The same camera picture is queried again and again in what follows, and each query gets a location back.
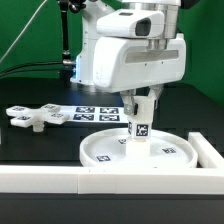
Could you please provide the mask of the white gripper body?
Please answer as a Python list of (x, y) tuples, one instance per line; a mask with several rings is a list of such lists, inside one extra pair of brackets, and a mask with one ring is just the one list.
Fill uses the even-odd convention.
[(107, 92), (120, 92), (182, 79), (186, 44), (182, 34), (164, 50), (151, 50), (147, 39), (101, 37), (95, 46), (93, 82)]

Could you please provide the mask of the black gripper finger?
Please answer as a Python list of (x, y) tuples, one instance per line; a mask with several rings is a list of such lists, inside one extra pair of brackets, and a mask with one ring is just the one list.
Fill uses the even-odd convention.
[(138, 104), (134, 100), (136, 90), (121, 91), (120, 95), (124, 104), (124, 113), (128, 116), (136, 115), (138, 110)]
[(149, 91), (148, 96), (154, 100), (154, 108), (158, 107), (159, 98), (162, 94), (163, 89), (164, 89), (163, 84), (157, 84), (157, 85), (150, 86), (150, 91)]

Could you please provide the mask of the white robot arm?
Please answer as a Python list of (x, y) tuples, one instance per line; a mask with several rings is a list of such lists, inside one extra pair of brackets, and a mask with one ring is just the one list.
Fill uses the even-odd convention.
[(120, 0), (113, 10), (89, 0), (83, 15), (83, 46), (71, 81), (119, 92), (127, 115), (137, 112), (135, 90), (159, 95), (165, 83), (182, 79), (186, 43), (177, 31), (178, 12), (200, 0)]

